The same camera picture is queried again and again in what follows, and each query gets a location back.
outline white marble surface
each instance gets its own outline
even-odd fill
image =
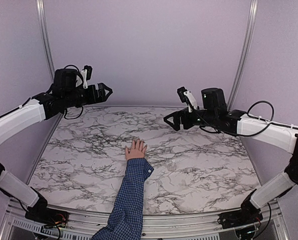
[[[79,119],[63,119],[30,186],[52,205],[109,213],[126,168],[124,146],[141,138],[155,168],[144,186],[144,214],[240,206],[259,185],[240,140],[198,127],[176,132],[163,122],[175,110],[87,107]]]

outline purple wall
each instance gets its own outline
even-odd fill
[[[181,106],[186,86],[223,88],[229,97],[250,1],[45,1],[55,67],[94,68],[93,83],[114,94],[107,105]]]
[[[0,115],[51,83],[35,1],[0,0]],[[54,121],[42,122],[0,147],[0,161],[25,181]],[[0,193],[0,225],[9,198]]]
[[[298,1],[260,0],[251,50],[234,108],[247,110],[258,100],[275,107],[275,121],[298,125]],[[256,115],[269,116],[267,107]],[[288,164],[290,155],[244,140],[262,182]],[[298,186],[279,200],[290,239],[298,240]]]

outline shirt sleeve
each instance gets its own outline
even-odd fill
[[[92,240],[139,240],[143,226],[144,181],[154,168],[145,158],[127,162],[127,169],[114,203],[108,225],[100,229]]]

